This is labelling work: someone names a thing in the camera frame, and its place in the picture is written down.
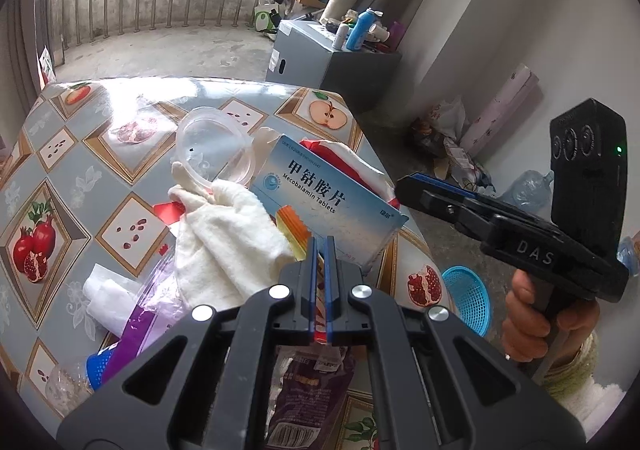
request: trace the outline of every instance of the clear plastic lid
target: clear plastic lid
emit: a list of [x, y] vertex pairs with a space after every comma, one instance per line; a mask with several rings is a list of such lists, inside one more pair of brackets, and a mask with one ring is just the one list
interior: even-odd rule
[[240, 125], [215, 108], [191, 110], [178, 125], [178, 160], [205, 188], [214, 179], [247, 184], [255, 170], [252, 138]]

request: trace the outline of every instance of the blue plastic item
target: blue plastic item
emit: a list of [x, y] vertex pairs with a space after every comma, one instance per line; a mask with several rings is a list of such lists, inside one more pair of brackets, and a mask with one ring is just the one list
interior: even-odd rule
[[364, 43], [364, 36], [369, 32], [377, 17], [378, 15], [371, 7], [358, 15], [358, 21], [347, 39], [347, 49], [350, 51], [360, 50]]
[[442, 279], [462, 321], [484, 336], [491, 323], [491, 302], [480, 277], [468, 267], [456, 265], [442, 273]]
[[109, 363], [109, 359], [117, 344], [113, 344], [99, 353], [92, 354], [86, 359], [86, 376], [94, 390], [98, 390], [102, 384], [102, 373]]

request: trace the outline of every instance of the camera lens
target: camera lens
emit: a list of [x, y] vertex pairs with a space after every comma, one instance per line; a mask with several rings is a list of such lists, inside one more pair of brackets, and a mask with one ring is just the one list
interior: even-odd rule
[[575, 131], [573, 128], [568, 128], [566, 132], [564, 132], [564, 157], [568, 161], [572, 161], [575, 158], [575, 154], [578, 149], [578, 141], [575, 136]]
[[593, 130], [589, 125], [584, 125], [580, 131], [580, 150], [584, 155], [589, 155], [593, 150]]
[[554, 141], [551, 144], [551, 155], [554, 159], [558, 159], [560, 157], [560, 152], [562, 151], [562, 143], [558, 136], [554, 137]]

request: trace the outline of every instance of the human hand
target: human hand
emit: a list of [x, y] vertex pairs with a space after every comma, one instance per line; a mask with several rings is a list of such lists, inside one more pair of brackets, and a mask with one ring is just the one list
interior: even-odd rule
[[[505, 299], [507, 319], [502, 323], [502, 346], [517, 362], [542, 358], [548, 350], [544, 338], [549, 334], [551, 325], [542, 313], [532, 308], [535, 293], [529, 275], [517, 269], [511, 280], [511, 291]], [[593, 331], [599, 316], [600, 306], [595, 300], [577, 300], [558, 313], [558, 327], [570, 334], [554, 362], [555, 366], [573, 359]]]

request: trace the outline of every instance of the white tissue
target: white tissue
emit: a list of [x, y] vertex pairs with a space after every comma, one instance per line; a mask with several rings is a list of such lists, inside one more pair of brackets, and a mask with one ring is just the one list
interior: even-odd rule
[[82, 292], [90, 300], [86, 312], [107, 330], [122, 336], [142, 287], [138, 282], [96, 264]]

